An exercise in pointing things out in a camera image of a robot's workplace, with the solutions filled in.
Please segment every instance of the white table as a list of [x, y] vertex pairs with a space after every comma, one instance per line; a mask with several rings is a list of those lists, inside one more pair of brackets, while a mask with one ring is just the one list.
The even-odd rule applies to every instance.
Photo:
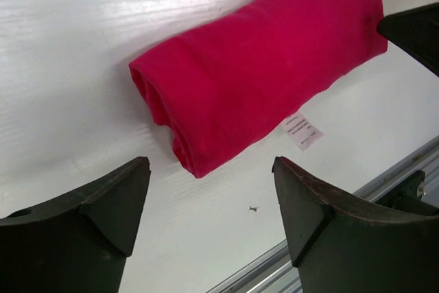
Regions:
[[[195, 180], [127, 66], [247, 1], [0, 0], [0, 216], [148, 156], [150, 190], [121, 293], [203, 293], [285, 238], [275, 156], [354, 192], [438, 135], [439, 80], [391, 46], [303, 106], [324, 133], [312, 149], [277, 129]], [[434, 1], [384, 0], [386, 13]]]

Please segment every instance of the red fabric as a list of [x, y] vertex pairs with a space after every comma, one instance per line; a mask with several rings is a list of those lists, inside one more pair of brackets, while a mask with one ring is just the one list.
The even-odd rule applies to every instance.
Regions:
[[147, 51], [132, 79], [199, 178], [385, 52], [382, 17], [382, 0], [254, 0]]

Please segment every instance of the sticker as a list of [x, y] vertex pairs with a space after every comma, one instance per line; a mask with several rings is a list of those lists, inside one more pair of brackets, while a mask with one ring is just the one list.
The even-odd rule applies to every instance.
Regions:
[[301, 113], [289, 116], [282, 121], [281, 126], [302, 151], [305, 151], [323, 137], [323, 133], [315, 128]]

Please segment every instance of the towel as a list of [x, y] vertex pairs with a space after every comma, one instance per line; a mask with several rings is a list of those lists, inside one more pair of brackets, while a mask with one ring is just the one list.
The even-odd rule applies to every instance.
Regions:
[[315, 94], [384, 53], [382, 0], [254, 0], [155, 46], [132, 79], [173, 151], [200, 178]]

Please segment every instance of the white label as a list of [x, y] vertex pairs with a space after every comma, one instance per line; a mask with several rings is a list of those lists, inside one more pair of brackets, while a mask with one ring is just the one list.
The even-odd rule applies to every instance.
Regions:
[[301, 113], [289, 116], [282, 121], [281, 125], [302, 151], [305, 151], [323, 137], [323, 133], [315, 128]]

